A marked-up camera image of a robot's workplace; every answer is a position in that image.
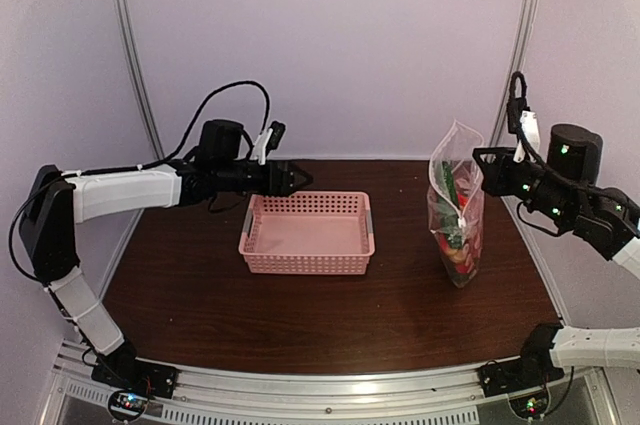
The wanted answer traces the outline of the clear zip top bag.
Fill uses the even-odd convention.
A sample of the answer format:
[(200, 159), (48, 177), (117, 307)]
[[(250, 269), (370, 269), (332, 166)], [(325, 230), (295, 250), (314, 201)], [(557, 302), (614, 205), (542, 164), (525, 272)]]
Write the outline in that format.
[[(478, 273), (483, 250), (483, 176), (472, 157), (473, 150), (483, 146), (484, 139), (478, 131), (455, 120), (436, 146), (428, 165), (428, 228), (438, 245), (447, 275), (458, 288), (465, 287)], [(452, 166), (458, 209), (447, 198), (442, 161)]]

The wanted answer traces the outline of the pink plastic basket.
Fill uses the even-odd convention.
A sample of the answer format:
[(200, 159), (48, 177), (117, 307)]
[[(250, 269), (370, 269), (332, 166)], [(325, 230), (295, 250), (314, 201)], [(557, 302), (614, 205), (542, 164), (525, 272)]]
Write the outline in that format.
[(369, 196), (355, 191), (255, 195), (238, 250), (253, 274), (363, 275), (375, 252)]

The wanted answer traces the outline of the green fake cucumber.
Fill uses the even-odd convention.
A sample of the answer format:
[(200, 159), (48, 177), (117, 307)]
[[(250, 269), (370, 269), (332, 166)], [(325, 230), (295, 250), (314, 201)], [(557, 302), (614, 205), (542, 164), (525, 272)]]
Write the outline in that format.
[(442, 179), (447, 193), (447, 198), (455, 209), (459, 208), (457, 190), (453, 176), (453, 169), (448, 161), (441, 162)]

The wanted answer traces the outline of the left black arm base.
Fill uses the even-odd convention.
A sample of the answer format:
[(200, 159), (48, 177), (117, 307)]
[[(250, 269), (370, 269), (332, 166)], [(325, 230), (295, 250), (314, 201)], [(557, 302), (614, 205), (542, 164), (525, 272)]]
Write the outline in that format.
[(95, 382), (146, 397), (173, 397), (178, 370), (170, 365), (139, 359), (136, 348), (128, 339), (112, 353), (98, 354), (96, 360), (91, 372), (91, 379)]

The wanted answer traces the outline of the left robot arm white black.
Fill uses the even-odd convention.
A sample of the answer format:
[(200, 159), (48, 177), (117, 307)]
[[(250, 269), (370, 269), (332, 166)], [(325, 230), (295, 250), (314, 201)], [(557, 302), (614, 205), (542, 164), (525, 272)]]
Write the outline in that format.
[[(77, 225), (121, 212), (213, 202), (221, 193), (288, 197), (310, 186), (313, 177), (292, 161), (269, 159), (285, 130), (283, 123), (273, 122), (250, 142), (242, 124), (210, 120), (183, 157), (172, 154), (120, 169), (63, 172), (47, 165), (38, 171), (10, 233), (22, 241), (31, 278), (87, 341), (98, 368), (121, 388), (137, 387), (144, 369), (80, 268)], [(249, 142), (245, 157), (239, 155), (242, 142)]]

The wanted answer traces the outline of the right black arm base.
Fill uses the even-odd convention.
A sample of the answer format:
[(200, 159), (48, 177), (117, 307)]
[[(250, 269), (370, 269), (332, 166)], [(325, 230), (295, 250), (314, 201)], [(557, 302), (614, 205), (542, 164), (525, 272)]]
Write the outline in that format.
[(560, 324), (539, 324), (524, 341), (515, 359), (487, 362), (477, 370), (486, 398), (542, 387), (560, 380), (565, 372), (551, 360), (553, 339), (563, 328)]

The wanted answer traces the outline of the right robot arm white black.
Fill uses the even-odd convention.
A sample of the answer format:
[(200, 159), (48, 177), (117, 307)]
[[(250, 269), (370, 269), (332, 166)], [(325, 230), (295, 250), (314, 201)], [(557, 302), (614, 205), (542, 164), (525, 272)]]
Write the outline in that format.
[[(545, 159), (525, 144), (518, 162), (509, 147), (478, 147), (472, 157), (483, 174), (482, 189), (494, 197), (519, 198), (519, 207), (539, 212), (555, 228), (570, 233), (605, 260), (639, 273), (639, 207), (624, 192), (599, 188), (602, 138), (581, 126), (556, 124)], [(522, 346), (512, 375), (519, 385), (535, 385), (550, 369), (580, 366), (636, 369), (639, 331), (539, 325)]]

